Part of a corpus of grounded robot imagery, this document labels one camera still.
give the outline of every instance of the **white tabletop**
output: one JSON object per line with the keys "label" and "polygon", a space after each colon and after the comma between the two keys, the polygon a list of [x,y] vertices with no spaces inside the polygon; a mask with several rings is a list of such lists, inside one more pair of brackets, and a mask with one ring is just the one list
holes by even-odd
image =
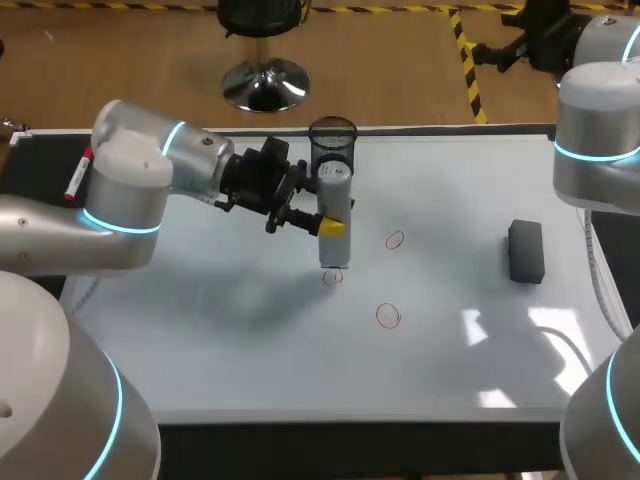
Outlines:
{"label": "white tabletop", "polygon": [[[290,161],[308,159],[307,139],[285,140]],[[618,341],[552,168],[543,136],[358,139],[352,262],[337,285],[305,232],[268,235],[257,214],[174,196],[152,263],[104,280],[77,320],[161,423],[559,420],[585,361]],[[309,194],[294,203],[315,209]],[[516,218],[542,224],[541,285],[508,278]],[[376,319],[385,303],[395,328]],[[393,326],[389,309],[379,317]]]}

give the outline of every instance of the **marker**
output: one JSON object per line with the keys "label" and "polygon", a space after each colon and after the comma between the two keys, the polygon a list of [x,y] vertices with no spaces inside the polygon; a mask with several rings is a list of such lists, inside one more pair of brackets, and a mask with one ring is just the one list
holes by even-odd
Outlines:
{"label": "marker", "polygon": [[87,168],[89,168],[91,160],[93,160],[93,151],[91,150],[91,145],[88,145],[82,154],[82,158],[76,167],[76,171],[73,172],[73,177],[71,177],[67,191],[64,192],[65,200],[71,201],[76,197],[78,188],[80,188],[80,184],[82,183],[82,179],[84,178]]}

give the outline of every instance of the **chrome stool base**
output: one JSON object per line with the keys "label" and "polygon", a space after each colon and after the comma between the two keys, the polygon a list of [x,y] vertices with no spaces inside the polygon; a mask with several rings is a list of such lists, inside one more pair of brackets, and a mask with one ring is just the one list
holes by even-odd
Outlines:
{"label": "chrome stool base", "polygon": [[26,123],[16,123],[7,117],[0,117],[0,125],[5,128],[10,128],[14,132],[26,132],[29,130],[29,125]]}
{"label": "chrome stool base", "polygon": [[302,67],[280,58],[265,64],[241,63],[222,80],[224,98],[249,112],[280,112],[309,94],[309,77]]}

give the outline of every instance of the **yellow tape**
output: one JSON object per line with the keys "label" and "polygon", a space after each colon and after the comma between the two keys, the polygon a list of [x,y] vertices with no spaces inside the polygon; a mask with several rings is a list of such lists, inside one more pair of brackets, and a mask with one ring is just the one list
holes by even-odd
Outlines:
{"label": "yellow tape", "polygon": [[[624,10],[619,4],[572,4],[573,8],[586,10]],[[401,12],[453,12],[476,10],[483,12],[500,11],[505,15],[513,15],[522,9],[521,4],[494,3],[490,5],[402,5],[396,7],[312,7],[315,13],[401,13]],[[173,5],[151,3],[63,3],[63,2],[0,2],[0,8],[99,8],[114,10],[148,10],[148,11],[198,11],[215,12],[212,5]]]}
{"label": "yellow tape", "polygon": [[456,44],[460,51],[460,58],[462,59],[462,68],[464,71],[464,79],[467,83],[467,96],[469,97],[469,105],[471,105],[471,111],[476,119],[476,123],[487,123],[487,115],[482,108],[482,102],[480,101],[480,91],[478,89],[478,81],[476,80],[475,65],[473,63],[473,55],[471,48],[467,45],[467,39],[462,30],[462,18],[459,11],[449,11],[449,18],[451,28],[456,36]]}

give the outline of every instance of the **yellow object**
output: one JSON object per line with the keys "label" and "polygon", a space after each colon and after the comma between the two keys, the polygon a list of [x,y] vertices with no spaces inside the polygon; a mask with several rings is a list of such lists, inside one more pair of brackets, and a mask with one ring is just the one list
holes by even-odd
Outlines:
{"label": "yellow object", "polygon": [[320,222],[318,235],[325,238],[338,238],[344,235],[345,230],[346,226],[344,223],[324,217],[322,222]]}

